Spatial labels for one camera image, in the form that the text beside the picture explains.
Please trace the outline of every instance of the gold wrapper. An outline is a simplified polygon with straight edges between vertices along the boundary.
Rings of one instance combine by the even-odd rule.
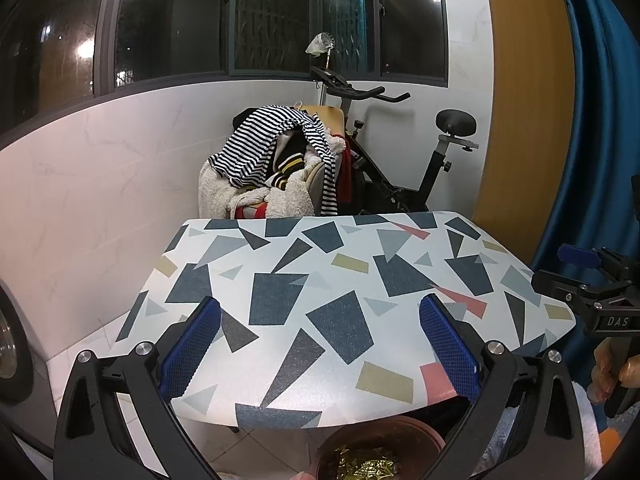
[[[396,475],[393,454],[383,447],[375,449],[338,450],[338,475],[336,480],[385,480]]]

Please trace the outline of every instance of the exercise bike seat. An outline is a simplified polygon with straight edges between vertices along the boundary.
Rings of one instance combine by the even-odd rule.
[[[474,117],[461,110],[442,110],[436,115],[436,126],[454,137],[469,137],[476,132]]]

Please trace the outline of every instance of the tabletop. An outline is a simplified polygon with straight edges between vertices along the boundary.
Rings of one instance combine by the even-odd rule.
[[[434,292],[483,340],[535,355],[575,325],[531,271],[452,212],[185,222],[111,354],[156,341],[204,296],[222,326],[178,416],[244,428],[336,426],[456,392],[420,327]]]

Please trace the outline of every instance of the window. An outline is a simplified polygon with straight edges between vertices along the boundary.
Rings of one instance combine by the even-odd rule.
[[[236,0],[234,69],[309,72],[309,0]]]
[[[121,0],[116,86],[223,71],[225,11],[223,0]]]
[[[375,70],[373,0],[321,0],[322,30],[336,41],[332,66],[341,74]]]
[[[0,40],[0,132],[92,94],[100,0],[25,0]]]
[[[446,78],[441,0],[381,0],[382,76]]]

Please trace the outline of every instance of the brown plastic bucket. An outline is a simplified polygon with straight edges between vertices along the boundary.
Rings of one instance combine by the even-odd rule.
[[[324,441],[309,467],[309,473],[317,480],[335,480],[338,468],[336,450],[342,446],[351,449],[384,447],[396,457],[396,480],[416,480],[433,465],[445,443],[433,428],[408,416],[351,424]]]

